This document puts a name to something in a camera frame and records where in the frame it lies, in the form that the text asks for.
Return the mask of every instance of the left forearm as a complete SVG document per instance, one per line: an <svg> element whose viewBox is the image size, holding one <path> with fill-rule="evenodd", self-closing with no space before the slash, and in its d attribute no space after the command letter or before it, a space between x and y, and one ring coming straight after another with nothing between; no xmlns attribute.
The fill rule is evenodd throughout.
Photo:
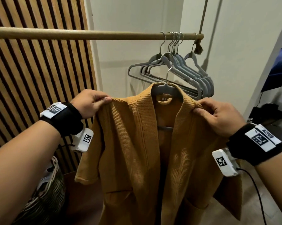
<svg viewBox="0 0 282 225"><path fill-rule="evenodd" d="M38 121L0 148L0 224L10 224L25 206L60 138L53 126Z"/></svg>

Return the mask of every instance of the laundry basket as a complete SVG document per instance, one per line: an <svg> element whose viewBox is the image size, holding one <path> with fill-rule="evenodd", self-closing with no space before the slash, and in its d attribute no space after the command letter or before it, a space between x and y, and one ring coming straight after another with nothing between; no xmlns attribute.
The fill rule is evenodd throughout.
<svg viewBox="0 0 282 225"><path fill-rule="evenodd" d="M65 184L56 157L51 162L54 169L45 189L33 194L13 224L48 224L58 217L65 202Z"/></svg>

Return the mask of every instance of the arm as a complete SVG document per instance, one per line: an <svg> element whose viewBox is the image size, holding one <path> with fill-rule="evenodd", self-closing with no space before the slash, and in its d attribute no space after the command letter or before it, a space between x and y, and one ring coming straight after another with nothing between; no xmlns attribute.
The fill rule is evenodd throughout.
<svg viewBox="0 0 282 225"><path fill-rule="evenodd" d="M220 136L230 137L246 124L241 114L230 103L217 102L210 98L198 102L213 114L199 108L194 109L194 113L204 117ZM282 211L282 153L256 165L255 169Z"/></svg>
<svg viewBox="0 0 282 225"><path fill-rule="evenodd" d="M83 118L90 118L110 101L103 92L84 90L72 104ZM38 121L0 148L0 224L10 224L24 208L60 138L52 125Z"/></svg>

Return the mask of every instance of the left hand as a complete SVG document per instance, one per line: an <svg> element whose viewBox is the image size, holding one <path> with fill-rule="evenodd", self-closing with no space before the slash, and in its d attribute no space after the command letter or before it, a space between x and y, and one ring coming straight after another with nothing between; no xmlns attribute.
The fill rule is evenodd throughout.
<svg viewBox="0 0 282 225"><path fill-rule="evenodd" d="M99 108L112 101L106 93L85 89L72 99L72 105L79 111L83 119L91 118Z"/></svg>

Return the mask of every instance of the hanger bar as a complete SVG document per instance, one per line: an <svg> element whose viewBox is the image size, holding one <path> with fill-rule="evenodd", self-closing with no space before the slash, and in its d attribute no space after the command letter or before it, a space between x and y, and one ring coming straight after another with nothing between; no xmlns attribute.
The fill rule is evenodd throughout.
<svg viewBox="0 0 282 225"><path fill-rule="evenodd" d="M173 35L165 33L166 40L173 40ZM204 35L183 34L184 40L202 40ZM140 33L128 31L64 30L38 28L0 27L0 39L27 40L164 40L162 33Z"/></svg>

